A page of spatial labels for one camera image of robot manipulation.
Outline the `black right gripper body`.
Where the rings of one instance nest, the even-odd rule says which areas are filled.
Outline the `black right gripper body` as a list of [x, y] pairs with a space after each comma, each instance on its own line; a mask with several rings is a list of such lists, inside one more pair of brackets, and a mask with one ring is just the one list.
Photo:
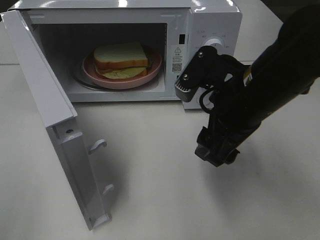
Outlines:
[[230, 135], [238, 147], [246, 138], [248, 138], [259, 126], [255, 123], [253, 126], [245, 126], [240, 123], [238, 116], [223, 116], [231, 110], [231, 104], [238, 103], [235, 100], [241, 90], [245, 88], [244, 75], [250, 69], [249, 65], [244, 65], [229, 55], [217, 55], [213, 65], [211, 77], [213, 80], [210, 86], [201, 97], [206, 97], [208, 105], [203, 110], [209, 114], [207, 129], [212, 133], [221, 133]]

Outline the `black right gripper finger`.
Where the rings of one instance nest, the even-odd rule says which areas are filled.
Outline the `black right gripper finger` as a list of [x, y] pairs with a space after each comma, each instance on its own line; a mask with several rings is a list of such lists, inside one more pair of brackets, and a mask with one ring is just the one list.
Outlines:
[[202, 128], [196, 142], [195, 155], [215, 167], [232, 164], [240, 153], [230, 134], [212, 133], [206, 127]]
[[208, 45], [194, 54], [174, 84], [175, 94], [181, 101], [188, 103], [199, 88], [208, 89], [213, 85], [211, 74], [217, 57], [217, 49]]

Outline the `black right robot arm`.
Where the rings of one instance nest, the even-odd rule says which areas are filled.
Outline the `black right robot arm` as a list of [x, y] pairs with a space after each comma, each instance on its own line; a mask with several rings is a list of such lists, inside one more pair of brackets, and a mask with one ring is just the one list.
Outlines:
[[298, 95], [308, 94], [320, 76], [320, 6], [294, 12], [277, 39], [251, 65], [201, 47], [175, 83], [175, 93], [190, 102], [199, 88], [208, 125], [197, 137], [195, 154], [219, 167], [231, 164], [238, 146], [275, 111]]

